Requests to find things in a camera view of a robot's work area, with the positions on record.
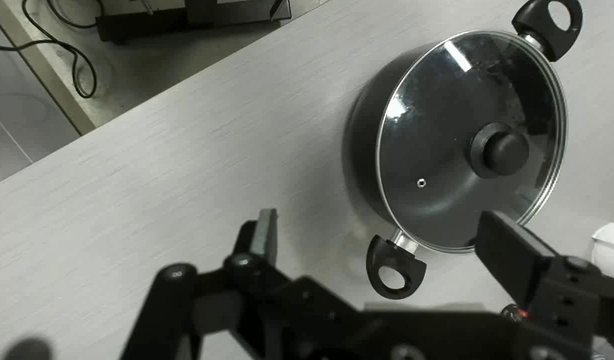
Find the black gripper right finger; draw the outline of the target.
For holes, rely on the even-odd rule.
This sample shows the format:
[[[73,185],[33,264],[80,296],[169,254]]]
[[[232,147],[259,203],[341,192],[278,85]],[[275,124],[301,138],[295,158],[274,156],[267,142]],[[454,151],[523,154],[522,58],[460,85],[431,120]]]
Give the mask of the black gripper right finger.
[[[479,217],[473,251],[519,308],[532,302],[542,273],[556,259],[556,251],[534,233],[490,210]]]

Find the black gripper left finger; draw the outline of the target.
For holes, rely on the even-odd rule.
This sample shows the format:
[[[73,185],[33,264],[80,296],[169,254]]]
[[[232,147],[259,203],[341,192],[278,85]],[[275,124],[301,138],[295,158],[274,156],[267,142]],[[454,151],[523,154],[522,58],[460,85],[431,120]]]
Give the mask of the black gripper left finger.
[[[253,254],[274,264],[278,259],[278,213],[274,208],[264,208],[255,221],[244,222],[233,252]]]

